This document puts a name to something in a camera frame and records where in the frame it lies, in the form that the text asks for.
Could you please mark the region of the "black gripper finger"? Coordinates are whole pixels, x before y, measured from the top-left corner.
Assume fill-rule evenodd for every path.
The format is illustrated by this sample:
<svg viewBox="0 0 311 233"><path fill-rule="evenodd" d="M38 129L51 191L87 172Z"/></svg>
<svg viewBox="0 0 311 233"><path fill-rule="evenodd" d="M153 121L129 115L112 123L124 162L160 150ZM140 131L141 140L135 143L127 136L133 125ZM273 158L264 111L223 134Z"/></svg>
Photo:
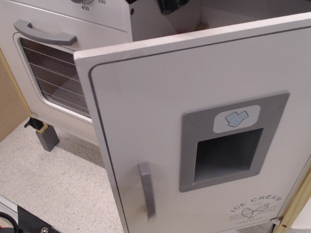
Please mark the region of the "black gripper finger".
<svg viewBox="0 0 311 233"><path fill-rule="evenodd" d="M186 5L188 0L157 0L160 11L164 15L168 15L180 7Z"/></svg>
<svg viewBox="0 0 311 233"><path fill-rule="evenodd" d="M128 4L132 4L132 3L134 3L134 2L136 2L137 0L126 0L126 2L128 3Z"/></svg>

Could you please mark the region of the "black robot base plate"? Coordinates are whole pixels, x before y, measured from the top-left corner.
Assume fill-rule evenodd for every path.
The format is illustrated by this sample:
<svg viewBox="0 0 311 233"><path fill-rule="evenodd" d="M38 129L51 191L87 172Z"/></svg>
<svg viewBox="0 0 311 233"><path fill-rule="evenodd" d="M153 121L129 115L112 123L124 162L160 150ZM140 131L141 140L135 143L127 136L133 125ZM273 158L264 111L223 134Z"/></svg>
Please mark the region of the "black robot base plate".
<svg viewBox="0 0 311 233"><path fill-rule="evenodd" d="M59 233L54 226L41 220L26 209L17 206L20 233Z"/></svg>

